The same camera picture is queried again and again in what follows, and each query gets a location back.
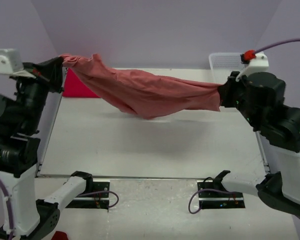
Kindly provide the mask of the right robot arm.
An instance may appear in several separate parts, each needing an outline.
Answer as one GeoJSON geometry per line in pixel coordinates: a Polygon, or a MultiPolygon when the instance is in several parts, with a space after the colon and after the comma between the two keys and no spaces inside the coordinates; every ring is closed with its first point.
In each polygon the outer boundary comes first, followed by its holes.
{"type": "Polygon", "coordinates": [[[274,210],[300,217],[300,108],[284,104],[285,89],[286,83],[272,73],[239,76],[237,71],[218,87],[221,106],[237,109],[268,140],[278,171],[245,180],[224,170],[213,191],[220,197],[229,192],[254,195],[274,210]]]}

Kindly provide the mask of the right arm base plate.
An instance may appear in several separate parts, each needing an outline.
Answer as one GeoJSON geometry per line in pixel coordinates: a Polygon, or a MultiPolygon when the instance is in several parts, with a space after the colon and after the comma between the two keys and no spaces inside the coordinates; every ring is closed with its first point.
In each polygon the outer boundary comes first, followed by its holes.
{"type": "MultiPolygon", "coordinates": [[[[214,189],[218,191],[225,192],[225,188],[220,185],[214,185],[213,179],[210,177],[208,179],[197,181],[197,189],[214,189]]],[[[244,202],[244,196],[240,192],[220,193],[214,191],[203,191],[198,194],[199,207],[202,210],[205,209],[245,209],[246,205],[244,202]]]]}

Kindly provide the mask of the salmon pink t shirt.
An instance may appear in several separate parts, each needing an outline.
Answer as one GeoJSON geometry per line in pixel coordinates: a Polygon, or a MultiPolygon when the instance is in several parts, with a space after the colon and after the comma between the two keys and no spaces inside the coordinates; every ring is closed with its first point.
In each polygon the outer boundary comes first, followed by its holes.
{"type": "Polygon", "coordinates": [[[182,110],[218,112],[219,85],[171,76],[155,75],[139,69],[106,66],[99,54],[90,58],[63,54],[63,66],[98,97],[123,113],[150,120],[182,110]]]}

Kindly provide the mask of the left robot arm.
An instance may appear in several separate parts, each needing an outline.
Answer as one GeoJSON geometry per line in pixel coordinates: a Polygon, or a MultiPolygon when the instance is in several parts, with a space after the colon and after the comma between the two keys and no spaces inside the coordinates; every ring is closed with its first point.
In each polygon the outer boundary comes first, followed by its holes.
{"type": "Polygon", "coordinates": [[[4,224],[0,239],[41,240],[73,199],[93,193],[91,174],[76,171],[54,193],[36,199],[40,139],[36,137],[49,93],[63,92],[63,58],[42,63],[0,55],[0,74],[16,82],[15,99],[0,94],[0,188],[4,224]]]}

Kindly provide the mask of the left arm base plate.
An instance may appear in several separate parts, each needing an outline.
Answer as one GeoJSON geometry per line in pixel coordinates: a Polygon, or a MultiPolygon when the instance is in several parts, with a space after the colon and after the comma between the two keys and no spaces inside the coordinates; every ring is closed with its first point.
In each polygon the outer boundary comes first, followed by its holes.
{"type": "MultiPolygon", "coordinates": [[[[102,179],[94,179],[90,192],[108,191],[110,189],[110,181],[102,179]]],[[[93,195],[77,197],[69,205],[67,209],[103,209],[108,210],[110,205],[109,193],[95,193],[93,195]]]]}

